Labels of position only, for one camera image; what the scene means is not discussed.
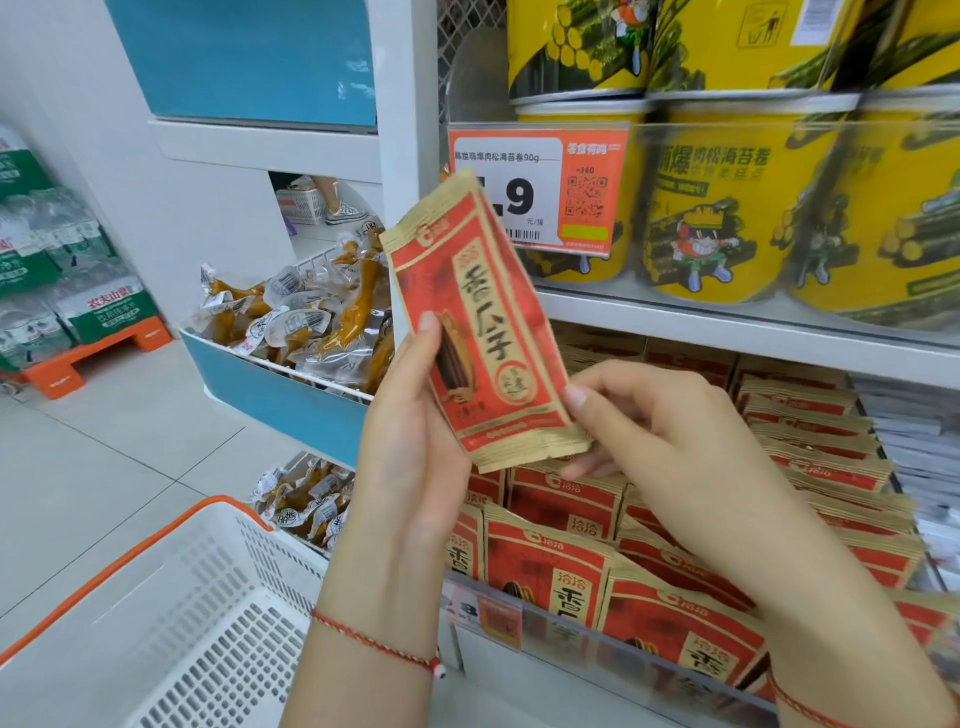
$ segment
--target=left hand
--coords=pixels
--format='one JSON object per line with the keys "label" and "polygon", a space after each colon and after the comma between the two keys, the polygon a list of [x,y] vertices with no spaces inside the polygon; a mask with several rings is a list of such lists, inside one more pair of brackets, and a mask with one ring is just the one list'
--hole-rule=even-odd
{"label": "left hand", "polygon": [[470,461],[430,392],[442,330],[427,312],[394,357],[364,422],[350,519],[443,548],[467,493]]}

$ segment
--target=shopping basket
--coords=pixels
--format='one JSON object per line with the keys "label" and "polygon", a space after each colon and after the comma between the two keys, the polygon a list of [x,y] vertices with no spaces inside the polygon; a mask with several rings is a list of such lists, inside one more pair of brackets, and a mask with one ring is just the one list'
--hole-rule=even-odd
{"label": "shopping basket", "polygon": [[325,571],[246,506],[204,500],[0,654],[0,724],[274,728]]}

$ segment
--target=right hand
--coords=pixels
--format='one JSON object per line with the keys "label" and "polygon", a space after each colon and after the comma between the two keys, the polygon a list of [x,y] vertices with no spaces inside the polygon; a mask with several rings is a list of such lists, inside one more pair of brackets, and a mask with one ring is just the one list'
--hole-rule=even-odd
{"label": "right hand", "polygon": [[[611,360],[571,379],[564,400],[597,445],[561,475],[622,471],[685,548],[755,601],[769,597],[789,574],[792,554],[803,559],[811,541],[846,551],[763,451],[727,393],[702,376]],[[771,580],[764,562],[778,558],[780,578]]]}

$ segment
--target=orange price label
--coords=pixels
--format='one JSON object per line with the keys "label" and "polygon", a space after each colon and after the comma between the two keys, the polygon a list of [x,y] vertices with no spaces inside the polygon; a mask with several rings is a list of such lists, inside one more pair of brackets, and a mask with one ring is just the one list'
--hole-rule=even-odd
{"label": "orange price label", "polygon": [[483,595],[477,595],[477,602],[483,631],[512,649],[520,649],[523,634],[523,615],[520,609]]}
{"label": "orange price label", "polygon": [[472,167],[521,248],[610,254],[623,129],[451,129],[450,166]]}

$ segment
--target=wire mesh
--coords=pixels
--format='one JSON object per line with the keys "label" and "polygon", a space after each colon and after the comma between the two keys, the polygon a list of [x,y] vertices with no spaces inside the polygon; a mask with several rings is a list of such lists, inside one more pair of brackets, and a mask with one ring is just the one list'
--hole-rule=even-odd
{"label": "wire mesh", "polygon": [[446,84],[460,43],[474,28],[503,28],[506,24],[507,0],[437,0],[437,83],[442,123],[446,119]]}

